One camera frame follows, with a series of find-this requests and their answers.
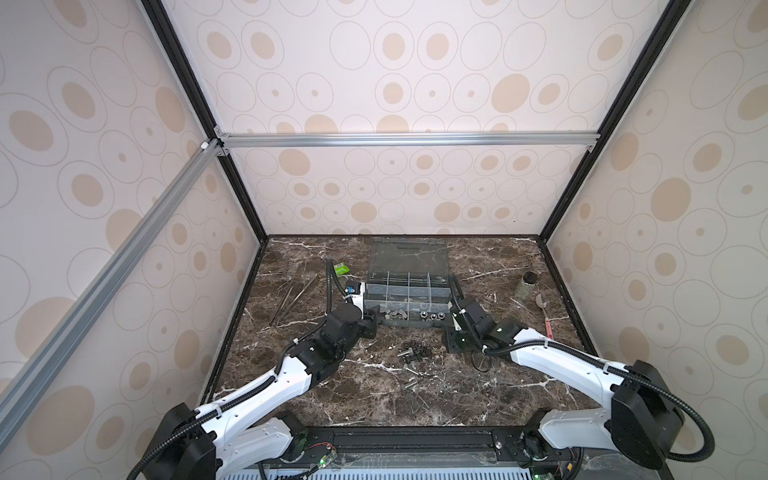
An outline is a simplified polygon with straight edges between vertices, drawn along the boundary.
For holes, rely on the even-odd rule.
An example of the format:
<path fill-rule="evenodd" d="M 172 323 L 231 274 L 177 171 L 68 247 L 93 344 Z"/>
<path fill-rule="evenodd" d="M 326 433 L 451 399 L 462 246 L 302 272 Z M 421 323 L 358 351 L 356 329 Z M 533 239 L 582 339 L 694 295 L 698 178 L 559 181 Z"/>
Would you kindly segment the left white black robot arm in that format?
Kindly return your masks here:
<path fill-rule="evenodd" d="M 327 380 L 360 339 L 377 333 L 365 283 L 342 284 L 331 260 L 326 283 L 328 310 L 317 325 L 245 386 L 196 408 L 180 403 L 168 410 L 129 478 L 224 479 L 264 460 L 298 457 L 306 429 L 276 409 Z"/>

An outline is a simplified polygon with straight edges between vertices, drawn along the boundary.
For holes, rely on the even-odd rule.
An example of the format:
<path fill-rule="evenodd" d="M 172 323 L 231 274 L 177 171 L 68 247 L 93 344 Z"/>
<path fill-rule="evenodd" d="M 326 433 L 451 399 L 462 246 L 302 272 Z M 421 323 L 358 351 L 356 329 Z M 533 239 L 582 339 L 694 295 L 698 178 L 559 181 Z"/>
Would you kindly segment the silver hex nuts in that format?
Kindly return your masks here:
<path fill-rule="evenodd" d="M 443 321 L 446 317 L 444 312 L 427 312 L 422 311 L 419 314 L 419 317 L 423 321 L 430 321 L 430 322 L 437 322 L 437 321 Z"/>

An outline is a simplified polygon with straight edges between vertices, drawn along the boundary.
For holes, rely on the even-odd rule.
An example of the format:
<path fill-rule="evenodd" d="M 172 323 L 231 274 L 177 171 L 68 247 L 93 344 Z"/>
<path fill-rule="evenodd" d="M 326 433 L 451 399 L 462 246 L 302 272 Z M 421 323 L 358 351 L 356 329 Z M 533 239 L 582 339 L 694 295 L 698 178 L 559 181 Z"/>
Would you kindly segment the silver wing nuts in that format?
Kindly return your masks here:
<path fill-rule="evenodd" d="M 385 313 L 385 319 L 389 321 L 407 321 L 409 319 L 409 314 L 407 311 L 402 309 L 388 310 Z"/>

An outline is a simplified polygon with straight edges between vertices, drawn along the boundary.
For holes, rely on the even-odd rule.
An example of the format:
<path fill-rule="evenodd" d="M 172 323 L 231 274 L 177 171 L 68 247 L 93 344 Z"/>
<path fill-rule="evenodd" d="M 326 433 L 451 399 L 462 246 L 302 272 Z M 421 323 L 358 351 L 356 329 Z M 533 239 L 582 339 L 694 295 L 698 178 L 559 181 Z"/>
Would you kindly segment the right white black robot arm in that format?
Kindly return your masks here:
<path fill-rule="evenodd" d="M 698 463 L 713 455 L 711 427 L 668 390 L 653 365 L 606 360 L 521 324 L 497 322 L 463 294 L 454 275 L 448 284 L 459 347 L 537 370 L 597 404 L 585 410 L 536 411 L 515 441 L 529 462 L 549 461 L 559 451 L 610 450 L 640 467 L 661 470 L 668 461 Z"/>

